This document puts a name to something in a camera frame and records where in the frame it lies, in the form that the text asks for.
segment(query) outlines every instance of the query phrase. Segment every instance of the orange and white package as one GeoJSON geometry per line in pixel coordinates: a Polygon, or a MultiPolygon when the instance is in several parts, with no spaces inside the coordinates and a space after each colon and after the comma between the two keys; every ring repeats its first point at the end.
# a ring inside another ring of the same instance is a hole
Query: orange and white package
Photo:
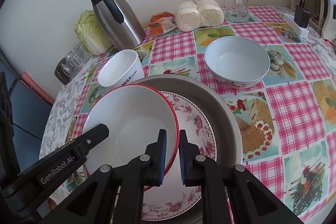
{"type": "Polygon", "coordinates": [[[175,16],[169,12],[153,15],[149,27],[152,29],[150,35],[161,35],[170,32],[177,27],[175,16]]]}

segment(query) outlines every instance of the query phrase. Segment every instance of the metal basin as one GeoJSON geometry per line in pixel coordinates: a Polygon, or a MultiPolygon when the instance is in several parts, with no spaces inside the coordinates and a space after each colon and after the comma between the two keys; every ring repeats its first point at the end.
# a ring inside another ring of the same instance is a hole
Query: metal basin
{"type": "MultiPolygon", "coordinates": [[[[204,113],[212,127],[216,139],[217,162],[228,167],[242,163],[242,139],[236,119],[226,102],[211,88],[195,79],[181,75],[153,75],[133,83],[173,92],[192,101],[204,113]]],[[[160,223],[192,224],[201,218],[200,200],[188,211],[171,219],[161,220],[160,223]]],[[[152,221],[142,221],[142,223],[149,224],[152,221]]]]}

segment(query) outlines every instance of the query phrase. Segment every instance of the white power strip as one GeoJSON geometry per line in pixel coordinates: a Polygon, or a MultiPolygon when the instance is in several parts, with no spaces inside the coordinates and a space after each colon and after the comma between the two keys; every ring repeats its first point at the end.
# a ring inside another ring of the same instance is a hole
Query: white power strip
{"type": "Polygon", "coordinates": [[[307,38],[308,37],[308,29],[307,28],[302,28],[299,25],[297,25],[294,21],[294,16],[291,14],[284,14],[283,15],[284,21],[293,29],[293,31],[302,38],[307,38]]]}

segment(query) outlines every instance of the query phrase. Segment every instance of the metal bolt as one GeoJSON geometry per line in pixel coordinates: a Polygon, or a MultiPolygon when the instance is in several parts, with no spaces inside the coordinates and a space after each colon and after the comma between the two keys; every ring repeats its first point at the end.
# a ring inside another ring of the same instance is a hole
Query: metal bolt
{"type": "Polygon", "coordinates": [[[196,157],[197,161],[205,161],[205,156],[204,155],[197,155],[196,157]]]}
{"type": "Polygon", "coordinates": [[[140,160],[142,161],[148,161],[151,157],[147,154],[143,154],[140,156],[140,160]]]}
{"type": "Polygon", "coordinates": [[[242,165],[242,164],[237,164],[235,166],[235,169],[238,171],[238,172],[244,172],[245,171],[245,166],[242,165]]]}
{"type": "Polygon", "coordinates": [[[99,170],[100,170],[101,172],[103,172],[103,173],[107,173],[108,171],[110,171],[110,169],[111,169],[111,166],[109,166],[109,165],[107,165],[107,164],[102,165],[102,166],[99,168],[99,170]]]}

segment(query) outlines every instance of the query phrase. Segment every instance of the tablecloth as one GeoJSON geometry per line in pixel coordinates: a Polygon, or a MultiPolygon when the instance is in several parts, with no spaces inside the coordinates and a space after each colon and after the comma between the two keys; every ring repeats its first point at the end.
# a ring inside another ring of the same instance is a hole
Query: tablecloth
{"type": "MultiPolygon", "coordinates": [[[[249,13],[246,23],[224,20],[218,27],[147,35],[135,50],[145,76],[178,73],[218,93],[240,126],[244,165],[306,221],[336,193],[335,52],[311,27],[307,39],[298,37],[282,18],[284,13],[292,13],[287,8],[250,7],[249,13]],[[239,90],[224,86],[206,67],[206,46],[228,35],[250,38],[270,55],[276,55],[268,75],[256,86],[239,90]],[[265,139],[248,137],[260,136],[258,130],[265,128],[269,130],[264,133],[265,139]]],[[[47,122],[40,158],[81,135],[87,113],[108,91],[98,84],[98,73],[116,53],[113,48],[93,57],[74,80],[61,88],[47,122]]],[[[84,179],[81,168],[51,197],[59,203],[84,179]]]]}

